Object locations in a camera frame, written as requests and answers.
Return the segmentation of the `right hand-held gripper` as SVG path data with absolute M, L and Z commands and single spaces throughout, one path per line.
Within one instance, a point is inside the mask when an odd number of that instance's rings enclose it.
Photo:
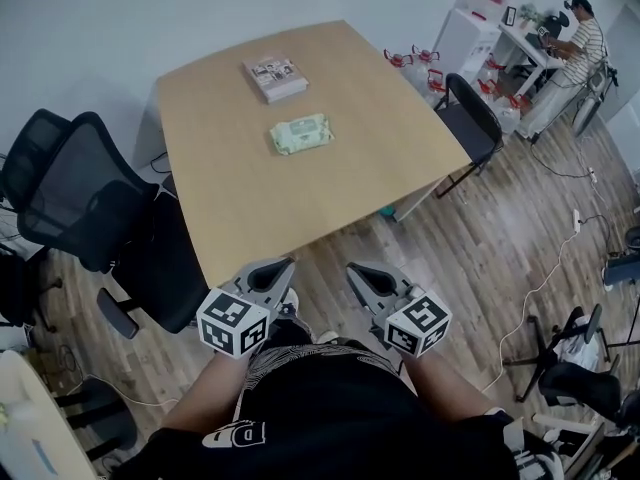
M 382 262 L 353 261 L 346 276 L 356 299 L 382 330 L 385 346 L 420 357 L 446 336 L 452 320 L 448 306 L 433 290 L 408 286 L 408 278 L 398 268 Z M 379 288 L 400 287 L 407 289 L 382 309 Z

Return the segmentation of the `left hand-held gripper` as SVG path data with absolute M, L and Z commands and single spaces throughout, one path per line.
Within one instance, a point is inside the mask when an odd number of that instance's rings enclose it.
M 229 357 L 243 357 L 267 337 L 272 311 L 286 296 L 295 262 L 278 257 L 253 262 L 245 276 L 212 289 L 196 313 L 202 343 Z

